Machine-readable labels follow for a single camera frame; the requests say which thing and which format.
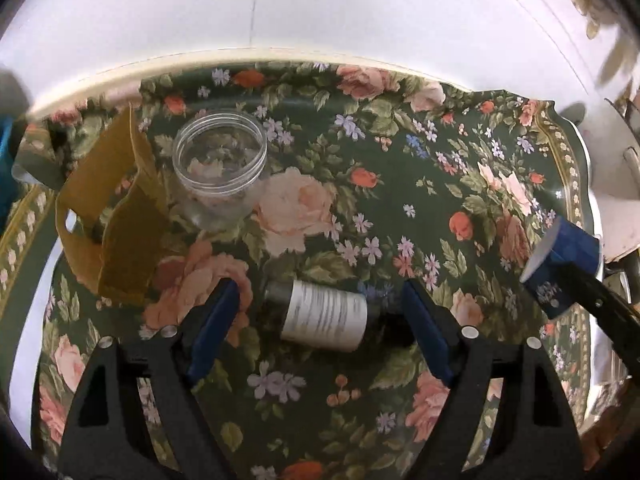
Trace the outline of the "floral green tablecloth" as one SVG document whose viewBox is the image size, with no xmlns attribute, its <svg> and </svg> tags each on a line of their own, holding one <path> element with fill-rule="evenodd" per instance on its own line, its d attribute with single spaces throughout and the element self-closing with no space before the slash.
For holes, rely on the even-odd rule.
<svg viewBox="0 0 640 480">
<path fill-rule="evenodd" d="M 55 226 L 58 192 L 111 121 L 134 110 L 168 208 L 143 304 L 96 296 L 77 280 Z M 212 110 L 254 117 L 268 141 L 252 212 L 199 229 L 175 198 L 172 144 Z M 29 448 L 58 473 L 66 418 L 98 342 L 179 325 L 216 285 L 239 287 L 213 368 L 192 389 L 241 479 L 403 479 L 449 394 L 388 313 L 353 352 L 280 338 L 269 281 L 359 292 L 390 310 L 416 280 L 490 339 L 540 339 L 576 422 L 590 379 L 589 324 L 547 318 L 520 283 L 556 217 L 591 229 L 587 153 L 550 101 L 357 65 L 258 62 L 175 70 L 18 118 L 15 168 L 28 181 L 1 241 L 1 322 L 37 308 L 25 388 L 1 365 L 11 408 L 26 408 Z"/>
</svg>

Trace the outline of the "blue plastic basin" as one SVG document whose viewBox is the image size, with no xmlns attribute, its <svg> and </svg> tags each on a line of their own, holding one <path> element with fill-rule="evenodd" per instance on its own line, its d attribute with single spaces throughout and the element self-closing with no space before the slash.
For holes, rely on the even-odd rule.
<svg viewBox="0 0 640 480">
<path fill-rule="evenodd" d="M 18 189 L 17 183 L 12 176 L 13 156 L 10 153 L 13 119 L 9 116 L 2 116 L 0 127 L 0 226 L 1 229 L 4 229 Z"/>
</svg>

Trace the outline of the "white rice cooker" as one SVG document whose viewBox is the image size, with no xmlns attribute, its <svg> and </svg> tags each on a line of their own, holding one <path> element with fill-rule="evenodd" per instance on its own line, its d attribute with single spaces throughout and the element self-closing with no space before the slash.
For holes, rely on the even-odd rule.
<svg viewBox="0 0 640 480">
<path fill-rule="evenodd" d="M 613 262 L 639 248 L 639 143 L 609 100 L 593 110 L 589 151 L 604 258 Z"/>
</svg>

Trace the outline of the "small dark labelled bottle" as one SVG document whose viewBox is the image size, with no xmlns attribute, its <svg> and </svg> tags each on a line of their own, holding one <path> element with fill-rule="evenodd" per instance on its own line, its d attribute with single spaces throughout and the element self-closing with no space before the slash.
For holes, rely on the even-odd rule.
<svg viewBox="0 0 640 480">
<path fill-rule="evenodd" d="M 355 351 L 388 313 L 359 292 L 299 280 L 267 282 L 264 304 L 281 339 L 338 352 Z"/>
</svg>

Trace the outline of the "brown cardboard holder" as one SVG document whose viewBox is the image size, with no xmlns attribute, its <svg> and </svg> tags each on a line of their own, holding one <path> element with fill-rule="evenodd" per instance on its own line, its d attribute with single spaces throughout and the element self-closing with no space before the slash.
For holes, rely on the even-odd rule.
<svg viewBox="0 0 640 480">
<path fill-rule="evenodd" d="M 58 192 L 55 226 L 70 270 L 96 296 L 143 304 L 168 229 L 150 142 L 130 107 Z"/>
</svg>

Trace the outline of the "clear plastic jar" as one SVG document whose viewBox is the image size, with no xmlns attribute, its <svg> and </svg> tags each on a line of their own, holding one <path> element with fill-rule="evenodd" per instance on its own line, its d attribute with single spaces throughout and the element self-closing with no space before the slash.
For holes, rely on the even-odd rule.
<svg viewBox="0 0 640 480">
<path fill-rule="evenodd" d="M 171 152 L 182 214 L 207 232 L 244 219 L 262 195 L 267 155 L 266 133 L 249 114 L 212 110 L 189 120 Z"/>
</svg>

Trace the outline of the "blue paper cup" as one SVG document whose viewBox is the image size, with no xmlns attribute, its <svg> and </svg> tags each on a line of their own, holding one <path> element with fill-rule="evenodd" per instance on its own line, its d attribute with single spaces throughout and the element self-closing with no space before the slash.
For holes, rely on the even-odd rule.
<svg viewBox="0 0 640 480">
<path fill-rule="evenodd" d="M 576 266 L 595 278 L 601 267 L 601 244 L 576 224 L 556 217 L 535 246 L 520 277 L 520 283 L 550 320 L 575 303 L 568 287 L 560 284 L 563 266 Z"/>
</svg>

